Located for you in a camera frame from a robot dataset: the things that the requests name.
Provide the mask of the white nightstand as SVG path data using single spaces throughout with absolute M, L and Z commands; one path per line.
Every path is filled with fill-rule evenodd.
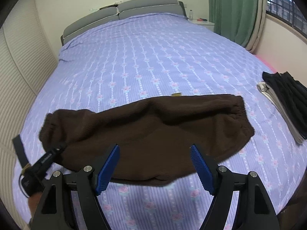
M 191 23 L 195 25 L 204 26 L 205 28 L 209 29 L 210 31 L 214 32 L 214 23 L 210 21 L 198 21 L 198 20 L 190 20 Z

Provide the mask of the grey padded headboard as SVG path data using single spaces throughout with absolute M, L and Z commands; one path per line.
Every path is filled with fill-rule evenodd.
M 126 19 L 131 16 L 150 13 L 171 13 L 186 17 L 182 1 L 178 0 L 130 0 L 127 2 L 109 5 L 78 19 L 64 29 L 61 35 L 61 44 L 65 45 L 87 30 L 110 21 Z

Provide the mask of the dark brown fleece pants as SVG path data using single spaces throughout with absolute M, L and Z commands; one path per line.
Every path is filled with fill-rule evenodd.
M 193 144 L 220 163 L 253 135 L 243 98 L 216 94 L 152 97 L 99 113 L 57 110 L 46 116 L 39 139 L 46 151 L 65 142 L 59 164 L 71 171 L 117 144 L 113 183 L 163 186 L 195 172 Z

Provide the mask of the black folded clothes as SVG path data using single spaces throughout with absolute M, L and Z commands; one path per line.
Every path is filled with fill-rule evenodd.
M 295 80 L 289 72 L 263 72 L 262 78 L 275 92 L 290 121 L 306 140 L 306 87 Z

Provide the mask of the clear plastic bottle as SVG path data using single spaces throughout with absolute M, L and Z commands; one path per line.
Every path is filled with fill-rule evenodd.
M 192 9 L 189 11 L 189 20 L 193 21 L 194 19 L 194 14 L 193 14 L 193 11 Z

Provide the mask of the window with black grille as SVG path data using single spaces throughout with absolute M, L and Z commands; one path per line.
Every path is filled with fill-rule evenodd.
M 293 0 L 267 0 L 266 12 L 306 37 L 306 19 Z

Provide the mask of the purple floral bed sheet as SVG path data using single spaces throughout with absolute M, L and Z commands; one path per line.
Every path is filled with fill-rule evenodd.
M 256 171 L 280 213 L 303 178 L 306 144 L 295 144 L 282 116 L 258 91 L 263 71 L 271 72 L 244 48 L 181 16 L 103 24 L 60 50 L 21 131 L 26 154 L 35 162 L 44 153 L 39 132 L 46 114 L 57 109 L 100 112 L 176 92 L 235 94 L 243 97 L 255 134 L 222 165 Z M 98 200 L 112 229 L 199 229 L 212 196 L 193 174 L 166 187 L 110 183 Z

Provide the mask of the green curtain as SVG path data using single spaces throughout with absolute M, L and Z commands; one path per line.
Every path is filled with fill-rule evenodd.
M 265 24 L 267 0 L 209 0 L 214 32 L 254 52 Z

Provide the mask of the grey folded garment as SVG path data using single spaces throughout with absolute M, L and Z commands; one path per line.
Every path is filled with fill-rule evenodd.
M 257 88 L 261 94 L 263 94 L 279 111 L 279 113 L 282 115 L 283 119 L 285 120 L 290 133 L 294 137 L 294 140 L 297 144 L 303 144 L 304 138 L 301 133 L 297 130 L 294 123 L 290 119 L 288 113 L 286 112 L 285 107 L 282 105 L 281 101 L 277 97 L 277 94 L 275 91 L 264 81 L 261 81 L 257 83 Z

